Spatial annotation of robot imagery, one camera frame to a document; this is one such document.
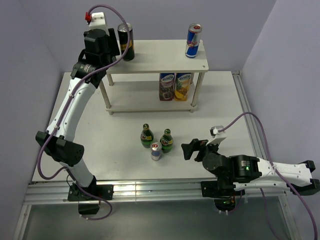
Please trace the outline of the dark olive beverage can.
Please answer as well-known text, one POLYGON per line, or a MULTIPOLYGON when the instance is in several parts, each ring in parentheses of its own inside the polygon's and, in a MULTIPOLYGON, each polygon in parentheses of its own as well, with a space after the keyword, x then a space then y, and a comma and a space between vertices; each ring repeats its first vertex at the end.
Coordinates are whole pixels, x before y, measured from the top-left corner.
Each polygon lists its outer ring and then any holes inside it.
POLYGON ((135 48, 134 48, 134 36, 133 36, 133 28, 130 23, 127 23, 127 27, 129 29, 130 41, 128 44, 128 33, 125 25, 123 23, 119 24, 117 27, 118 40, 120 45, 121 54, 125 52, 125 49, 128 46, 128 50, 123 57, 125 61, 131 61, 135 58, 135 48))

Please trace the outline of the small red-tab silver can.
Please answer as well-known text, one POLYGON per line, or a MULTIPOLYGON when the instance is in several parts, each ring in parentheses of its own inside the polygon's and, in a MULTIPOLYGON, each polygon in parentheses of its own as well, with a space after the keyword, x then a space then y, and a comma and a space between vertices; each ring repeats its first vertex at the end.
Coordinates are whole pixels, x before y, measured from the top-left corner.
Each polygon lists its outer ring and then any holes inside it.
POLYGON ((159 141, 154 141, 150 144, 151 158, 158 161, 162 156, 162 144, 159 141))

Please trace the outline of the blue silver energy drink can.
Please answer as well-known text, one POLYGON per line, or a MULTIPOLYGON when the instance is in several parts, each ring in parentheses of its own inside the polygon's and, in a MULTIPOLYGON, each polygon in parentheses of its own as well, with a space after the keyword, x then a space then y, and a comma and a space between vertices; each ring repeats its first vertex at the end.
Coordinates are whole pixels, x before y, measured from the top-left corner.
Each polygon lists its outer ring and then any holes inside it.
POLYGON ((201 40, 202 26, 198 23, 193 23, 188 27, 186 38, 185 55, 188 58, 195 58, 201 40))

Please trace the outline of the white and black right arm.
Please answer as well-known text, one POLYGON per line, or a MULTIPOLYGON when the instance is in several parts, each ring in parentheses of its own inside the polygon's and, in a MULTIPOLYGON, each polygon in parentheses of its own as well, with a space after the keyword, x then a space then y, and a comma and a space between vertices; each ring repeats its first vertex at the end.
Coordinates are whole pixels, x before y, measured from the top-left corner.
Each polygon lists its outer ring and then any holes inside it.
POLYGON ((311 160, 298 164, 270 163, 249 155, 225 156, 218 153, 218 144, 194 138, 181 145, 185 160, 201 162, 216 180, 201 182, 203 197, 224 198, 245 195, 249 189, 290 190, 293 194, 311 196, 320 191, 320 181, 312 177, 316 169, 311 160))

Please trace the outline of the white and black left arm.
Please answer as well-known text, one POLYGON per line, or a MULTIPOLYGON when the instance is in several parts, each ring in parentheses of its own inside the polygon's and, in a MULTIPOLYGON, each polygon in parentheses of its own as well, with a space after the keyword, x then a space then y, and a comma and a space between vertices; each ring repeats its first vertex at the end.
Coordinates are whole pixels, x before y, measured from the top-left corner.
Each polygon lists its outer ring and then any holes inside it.
POLYGON ((74 142, 76 129, 91 96, 106 75, 108 66, 114 64, 117 51, 105 30, 91 29, 84 32, 84 49, 70 74, 69 86, 56 116, 46 131, 38 131, 35 140, 41 149, 37 157, 39 175, 48 180, 41 170, 41 158, 47 154, 67 170, 80 186, 79 194, 91 200, 98 193, 97 180, 88 170, 83 155, 83 145, 74 142))

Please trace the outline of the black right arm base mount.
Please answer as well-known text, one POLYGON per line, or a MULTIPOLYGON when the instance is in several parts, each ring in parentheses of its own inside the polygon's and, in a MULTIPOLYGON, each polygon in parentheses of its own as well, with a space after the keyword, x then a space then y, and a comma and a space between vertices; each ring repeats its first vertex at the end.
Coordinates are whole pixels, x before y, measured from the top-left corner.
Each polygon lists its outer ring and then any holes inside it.
POLYGON ((246 194, 244 190, 235 191, 232 189, 218 189, 218 182, 201 181, 201 194, 203 198, 211 198, 214 207, 219 214, 228 216, 240 205, 242 197, 246 194))

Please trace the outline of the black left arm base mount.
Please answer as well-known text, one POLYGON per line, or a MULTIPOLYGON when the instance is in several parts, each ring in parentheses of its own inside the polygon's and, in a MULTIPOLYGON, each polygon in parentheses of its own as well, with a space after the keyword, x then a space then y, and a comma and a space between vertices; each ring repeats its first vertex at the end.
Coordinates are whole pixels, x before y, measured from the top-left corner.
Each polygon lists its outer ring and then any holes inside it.
POLYGON ((78 202, 78 213, 82 218, 97 221, 109 217, 113 211, 110 200, 113 199, 114 186, 112 184, 97 185, 93 192, 79 188, 76 184, 69 187, 68 202, 78 202), (109 212, 105 216, 92 217, 100 210, 102 203, 109 206, 109 212))

